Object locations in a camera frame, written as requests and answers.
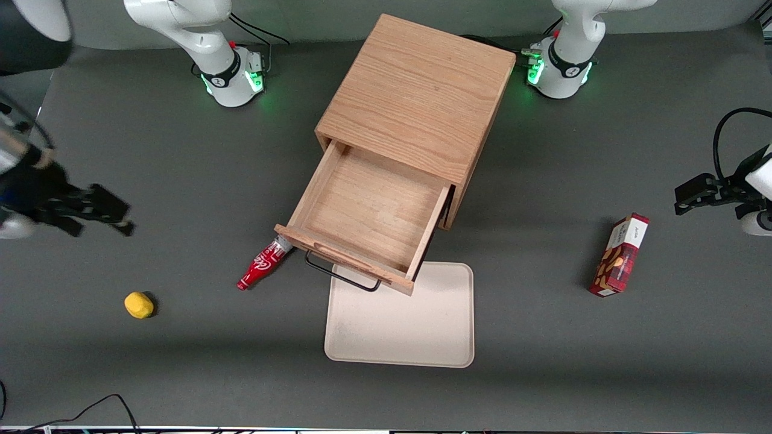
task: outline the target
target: red snack box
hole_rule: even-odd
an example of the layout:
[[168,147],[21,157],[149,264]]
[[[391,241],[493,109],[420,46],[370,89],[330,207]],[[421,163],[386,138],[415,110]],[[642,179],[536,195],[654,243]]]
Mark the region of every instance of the red snack box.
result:
[[648,218],[635,213],[614,225],[601,264],[595,271],[591,293],[608,297],[625,290],[646,228]]

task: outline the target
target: gray wall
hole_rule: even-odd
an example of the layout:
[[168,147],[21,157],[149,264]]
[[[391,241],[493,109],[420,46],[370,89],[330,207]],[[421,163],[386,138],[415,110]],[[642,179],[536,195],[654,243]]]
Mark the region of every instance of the gray wall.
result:
[[[609,32],[690,32],[746,21],[764,0],[659,0],[637,12],[608,14]],[[131,21],[121,0],[69,0],[76,41],[101,49],[172,47]],[[452,33],[511,36],[541,32],[559,15],[549,0],[233,0],[233,12],[291,41],[364,39],[382,12]],[[227,22],[229,39],[252,37]]]

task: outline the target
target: gray table surface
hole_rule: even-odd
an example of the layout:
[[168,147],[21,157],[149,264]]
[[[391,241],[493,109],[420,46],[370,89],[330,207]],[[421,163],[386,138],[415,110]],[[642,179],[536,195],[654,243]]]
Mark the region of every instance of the gray table surface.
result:
[[[516,70],[455,226],[427,255],[475,273],[462,370],[328,360],[329,279],[298,254],[235,288],[320,160],[313,128],[360,46],[277,47],[267,92],[231,110],[180,49],[86,51],[55,73],[40,118],[61,162],[128,200],[138,227],[0,244],[4,423],[119,392],[144,425],[772,430],[772,240],[744,235],[729,206],[672,210],[675,186],[712,171],[721,116],[770,107],[757,25],[609,36],[569,100]],[[732,120],[726,167],[770,127]],[[652,222],[628,290],[598,299],[585,288],[630,212]],[[156,294],[157,317],[126,313],[135,290]],[[83,423],[127,420],[105,403]]]

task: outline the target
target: black power cord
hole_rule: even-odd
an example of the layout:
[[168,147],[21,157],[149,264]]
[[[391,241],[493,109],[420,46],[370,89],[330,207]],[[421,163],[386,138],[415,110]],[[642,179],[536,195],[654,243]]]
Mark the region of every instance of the black power cord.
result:
[[257,30],[258,32],[262,32],[262,33],[265,33],[266,35],[269,35],[269,36],[273,36],[273,37],[274,37],[274,38],[276,38],[276,39],[281,39],[282,41],[286,42],[286,44],[287,44],[287,45],[291,45],[291,44],[290,44],[290,41],[288,41],[288,40],[284,39],[283,37],[281,37],[281,36],[279,36],[279,35],[276,35],[276,34],[274,34],[274,33],[271,33],[271,32],[269,32],[269,31],[267,31],[267,30],[263,30],[263,29],[261,29],[260,27],[258,27],[258,26],[256,26],[256,25],[252,25],[252,24],[250,24],[250,23],[249,23],[249,22],[247,22],[246,20],[243,20],[243,19],[239,18],[239,17],[238,17],[238,16],[237,16],[235,13],[232,13],[232,12],[231,12],[231,18],[234,18],[234,19],[236,19],[237,21],[241,22],[243,25],[246,25],[247,27],[251,27],[251,28],[253,28],[254,30]]
[[723,171],[721,170],[721,163],[719,162],[719,139],[721,138],[721,130],[723,129],[724,124],[726,124],[726,122],[732,116],[738,113],[754,113],[754,114],[760,114],[761,116],[772,118],[772,111],[761,110],[754,107],[741,107],[741,108],[734,109],[729,113],[725,114],[724,117],[721,118],[718,125],[716,125],[716,133],[713,134],[713,167],[716,169],[716,177],[719,179],[719,182],[721,183],[721,185],[726,187],[726,190],[733,198],[735,198],[740,202],[745,202],[737,195],[737,193],[733,189],[729,188],[729,185],[726,182],[726,178],[724,177]]
[[241,30],[247,32],[252,36],[255,36],[257,39],[260,39],[264,44],[268,46],[268,67],[266,68],[266,73],[270,72],[271,66],[273,65],[273,59],[272,59],[273,50],[271,49],[271,42],[268,42],[264,38],[261,38],[260,36],[256,35],[254,32],[244,27],[240,22],[234,20],[233,17],[229,17],[229,19],[233,24],[236,24],[238,27],[241,27]]
[[2,389],[2,410],[0,410],[0,420],[2,420],[2,417],[5,416],[5,403],[8,401],[8,395],[5,391],[5,384],[3,384],[2,381],[0,381],[0,389]]
[[84,408],[80,413],[78,413],[77,416],[75,416],[72,419],[52,420],[50,422],[41,423],[39,425],[35,425],[33,427],[30,427],[30,428],[27,428],[27,429],[23,429],[21,431],[18,431],[17,433],[18,434],[29,434],[29,433],[35,431],[36,429],[40,429],[40,428],[42,428],[44,426],[49,426],[49,425],[53,425],[53,424],[56,424],[56,423],[62,423],[62,422],[72,422],[72,421],[75,421],[80,416],[82,416],[84,413],[86,413],[89,410],[91,410],[93,407],[99,405],[101,402],[106,401],[107,399],[112,398],[112,397],[118,398],[120,400],[120,403],[124,405],[124,408],[126,409],[126,413],[129,415],[129,420],[131,421],[131,426],[132,426],[132,428],[134,428],[134,432],[136,434],[141,434],[140,426],[137,425],[137,420],[134,419],[134,414],[131,413],[131,409],[129,409],[129,406],[128,406],[128,404],[126,404],[126,401],[124,401],[124,398],[122,396],[118,395],[117,393],[110,394],[110,395],[105,396],[104,398],[100,399],[99,401],[94,402],[92,405],[89,405],[88,407]]
[[560,22],[563,21],[563,16],[561,15],[560,18],[557,19],[557,21],[553,22],[551,26],[547,27],[547,30],[544,30],[544,33],[542,35],[549,35],[555,27],[557,27]]
[[520,51],[518,49],[507,48],[507,47],[499,44],[496,41],[493,41],[493,40],[488,39],[488,38],[483,38],[482,36],[477,36],[477,35],[459,35],[459,36],[461,36],[464,39],[469,39],[471,41],[475,41],[475,42],[479,42],[481,44],[485,44],[487,46],[496,47],[497,49],[502,49],[504,51],[509,51],[509,52],[515,53],[515,54],[520,54]]

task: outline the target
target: wood grain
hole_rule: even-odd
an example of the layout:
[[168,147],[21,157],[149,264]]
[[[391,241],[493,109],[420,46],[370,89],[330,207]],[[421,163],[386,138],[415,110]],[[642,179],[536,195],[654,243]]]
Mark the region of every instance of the wood grain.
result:
[[327,173],[327,182],[312,202],[301,199],[296,214],[306,217],[296,226],[407,273],[427,226],[434,225],[435,207],[445,200],[445,181],[354,147],[320,164],[317,173]]
[[325,189],[327,181],[329,181],[330,175],[335,170],[345,148],[346,145],[333,142],[330,148],[324,152],[322,161],[319,162],[313,177],[311,177],[311,181],[306,186],[306,191],[300,198],[297,207],[295,207],[295,212],[289,218],[288,225],[302,225],[306,221],[309,210],[312,209],[313,203],[317,201],[319,195]]
[[440,214],[445,208],[445,205],[448,203],[447,198],[449,190],[450,184],[442,187],[442,193],[440,194],[440,197],[445,199],[443,199],[441,202],[437,201],[435,204],[432,215],[429,217],[429,221],[432,222],[432,224],[426,226],[424,234],[421,236],[421,240],[418,242],[418,247],[415,249],[415,256],[413,256],[413,260],[410,262],[408,272],[405,274],[405,279],[415,281],[415,274],[418,272],[418,268],[421,266],[421,262],[424,259],[424,251],[428,248],[429,240],[432,239],[432,233],[435,231],[435,229],[437,229],[437,224],[434,222],[439,221]]
[[382,283],[401,293],[413,294],[413,282],[405,279],[404,276],[389,270],[386,266],[376,263],[370,258],[341,249],[319,234],[302,229],[287,228],[282,225],[276,225],[274,230],[299,249],[310,250],[322,259],[345,266],[373,279],[380,279]]
[[471,175],[515,56],[382,15],[317,136],[362,147],[462,187]]

